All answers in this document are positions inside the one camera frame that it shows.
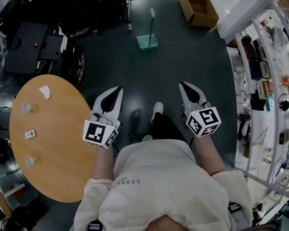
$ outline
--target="shoe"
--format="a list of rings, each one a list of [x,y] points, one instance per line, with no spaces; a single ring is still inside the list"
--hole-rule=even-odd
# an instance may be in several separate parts
[[[153,107],[153,116],[152,116],[152,118],[151,118],[151,124],[153,124],[153,119],[154,119],[154,116],[155,116],[155,114],[156,114],[157,112],[163,114],[163,112],[164,112],[164,105],[163,105],[163,103],[161,103],[161,102],[156,102],[156,103],[155,103],[155,105],[154,105],[154,107]]]
[[[262,219],[265,215],[265,206],[263,203],[260,203],[256,206],[256,208],[254,208],[254,210],[257,213],[257,216],[259,219]]]
[[[152,141],[153,140],[153,137],[152,135],[145,135],[142,142],[146,142],[146,141]]]

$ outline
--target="white t-shirt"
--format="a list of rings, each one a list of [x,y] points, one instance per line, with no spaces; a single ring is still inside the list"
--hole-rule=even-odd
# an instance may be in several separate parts
[[[238,203],[247,222],[252,206],[242,172],[210,177],[197,166],[183,141],[154,140],[121,150],[115,181],[90,179],[75,219],[75,231],[86,231],[99,219],[106,231],[144,231],[167,215],[189,231],[236,230],[228,211]]]

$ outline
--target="black pants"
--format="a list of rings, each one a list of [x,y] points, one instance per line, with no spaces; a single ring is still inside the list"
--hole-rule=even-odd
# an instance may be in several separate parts
[[[185,138],[170,117],[156,113],[153,119],[154,140],[179,140],[186,143]]]

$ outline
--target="white sneaker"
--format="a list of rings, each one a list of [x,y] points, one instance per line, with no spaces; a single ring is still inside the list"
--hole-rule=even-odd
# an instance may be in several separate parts
[[[155,103],[155,105],[154,105],[154,107],[153,107],[153,116],[152,116],[152,118],[151,118],[151,124],[153,124],[153,119],[154,119],[155,113],[157,113],[157,112],[163,114],[163,112],[164,112],[164,105],[163,105],[163,103],[161,103],[161,102],[156,102],[156,103]]]
[[[153,137],[152,135],[145,135],[142,142],[146,142],[146,141],[152,141],[153,140]]]

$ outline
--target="pole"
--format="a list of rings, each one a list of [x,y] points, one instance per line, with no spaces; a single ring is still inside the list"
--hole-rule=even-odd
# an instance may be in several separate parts
[[[150,44],[151,44],[151,37],[152,37],[152,32],[153,32],[153,23],[154,23],[154,19],[155,19],[155,12],[153,9],[150,9],[151,11],[151,26],[150,26],[150,36],[149,36],[149,47],[150,47]]]

